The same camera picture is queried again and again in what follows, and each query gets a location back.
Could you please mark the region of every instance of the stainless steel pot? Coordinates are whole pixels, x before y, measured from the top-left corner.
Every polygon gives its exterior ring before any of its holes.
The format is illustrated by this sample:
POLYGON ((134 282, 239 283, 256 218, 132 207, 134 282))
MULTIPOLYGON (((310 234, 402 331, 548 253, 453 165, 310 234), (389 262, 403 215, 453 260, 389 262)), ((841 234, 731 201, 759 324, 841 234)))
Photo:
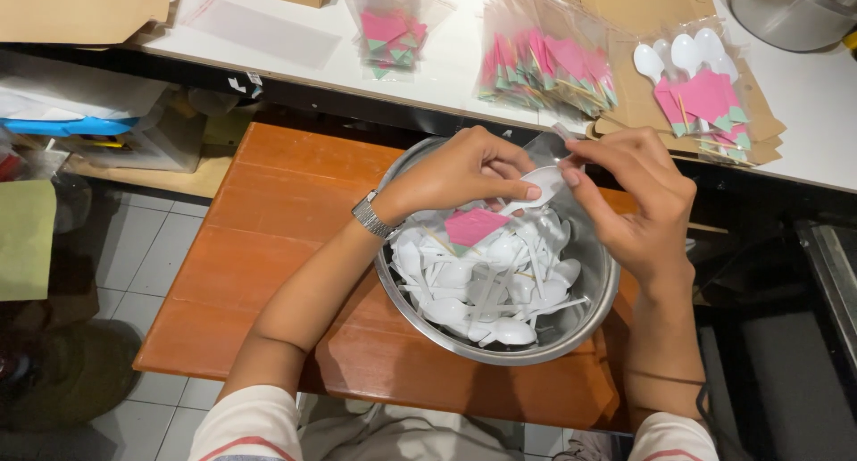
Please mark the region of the stainless steel pot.
MULTIPOLYGON (((440 137, 427 138, 409 148, 392 164, 381 180, 380 187, 411 168, 446 140, 447 138, 440 137)), ((390 269, 392 250, 389 244, 381 249, 374 262, 381 285, 390 295, 392 303, 418 331, 435 344, 460 356, 499 366, 526 366, 563 356, 583 344, 604 321, 619 288, 620 269, 604 245, 595 238, 592 221, 574 200, 571 192, 566 190, 559 193, 550 206, 560 218, 567 218, 572 223, 572 238, 561 253, 561 258, 573 257, 581 264, 580 277, 572 287, 572 298, 586 296, 591 302, 539 316, 537 331, 540 332, 535 345, 507 347, 493 343, 481 349, 476 343, 447 332, 444 327, 431 324, 416 315, 411 302, 405 300, 399 291, 401 279, 390 269)))
POLYGON ((857 0, 731 0, 731 5, 747 30, 789 51, 823 48, 857 24, 857 0))

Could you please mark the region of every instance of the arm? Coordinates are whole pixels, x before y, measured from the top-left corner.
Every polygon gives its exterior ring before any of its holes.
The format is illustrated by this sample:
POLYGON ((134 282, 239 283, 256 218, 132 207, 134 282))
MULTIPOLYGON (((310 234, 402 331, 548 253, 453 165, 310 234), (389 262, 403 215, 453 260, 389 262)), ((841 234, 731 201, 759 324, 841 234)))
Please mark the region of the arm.
POLYGON ((640 284, 625 365, 625 392, 634 430, 655 412, 699 420, 696 398, 705 382, 693 321, 694 270, 685 254, 696 186, 679 173, 657 134, 638 128, 601 141, 566 144, 563 176, 595 223, 610 254, 640 284), (601 164, 637 202, 617 215, 577 167, 601 164))
MULTIPOLYGON (((413 212, 474 199, 535 199, 538 188, 520 181, 520 172, 533 168, 521 148, 482 127, 465 129, 384 187, 372 208, 385 224, 398 225, 413 212)), ((257 385, 281 387, 294 397, 308 352, 383 243, 351 219, 319 248, 259 313, 218 400, 257 385)))

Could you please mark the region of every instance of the storage shelf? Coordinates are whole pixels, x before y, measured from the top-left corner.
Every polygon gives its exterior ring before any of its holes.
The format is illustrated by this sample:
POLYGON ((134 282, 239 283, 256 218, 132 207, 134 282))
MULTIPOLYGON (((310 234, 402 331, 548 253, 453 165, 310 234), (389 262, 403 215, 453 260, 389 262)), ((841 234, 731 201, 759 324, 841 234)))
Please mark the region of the storage shelf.
POLYGON ((235 146, 204 145, 200 164, 194 173, 126 168, 106 169, 94 167, 77 155, 69 157, 68 164, 75 173, 83 176, 212 199, 223 177, 226 176, 226 171, 229 170, 235 151, 235 146))

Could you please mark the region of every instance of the white sleeve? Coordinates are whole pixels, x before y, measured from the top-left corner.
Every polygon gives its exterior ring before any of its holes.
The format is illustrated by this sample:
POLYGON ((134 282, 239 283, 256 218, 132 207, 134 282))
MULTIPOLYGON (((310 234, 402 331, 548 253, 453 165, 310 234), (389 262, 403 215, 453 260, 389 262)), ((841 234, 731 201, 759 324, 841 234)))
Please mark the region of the white sleeve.
POLYGON ((640 425, 628 461, 717 461, 717 450, 696 421, 658 412, 640 425))
POLYGON ((297 407, 275 386, 251 386, 232 392, 208 412, 194 434, 188 461, 256 456, 302 461, 297 438, 297 407))

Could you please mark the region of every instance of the white table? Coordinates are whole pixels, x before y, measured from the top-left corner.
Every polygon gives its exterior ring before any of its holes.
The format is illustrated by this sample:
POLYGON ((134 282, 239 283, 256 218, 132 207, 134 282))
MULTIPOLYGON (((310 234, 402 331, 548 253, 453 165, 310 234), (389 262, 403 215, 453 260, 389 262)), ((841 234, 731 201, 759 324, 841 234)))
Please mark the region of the white table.
MULTIPOLYGON (((550 127, 556 117, 547 112, 505 108, 478 101, 474 86, 482 55, 481 15, 486 0, 450 0, 458 8, 432 33, 424 60, 413 82, 364 79, 351 39, 357 27, 345 0, 332 0, 320 9, 280 0, 227 0, 340 36, 321 70, 299 66, 257 50, 176 25, 166 35, 143 44, 152 53, 176 56, 230 68, 260 72, 275 78, 330 86, 381 99, 483 117, 523 127, 550 127)), ((177 17, 196 8, 199 0, 180 0, 177 17)), ((857 133, 850 127, 857 114, 857 61, 841 45, 824 53, 798 54, 778 50, 756 39, 732 16, 725 0, 715 0, 718 14, 736 44, 749 46, 749 61, 774 115, 785 123, 783 158, 756 168, 801 182, 857 191, 857 133)), ((564 118, 579 132, 580 118, 564 118)))

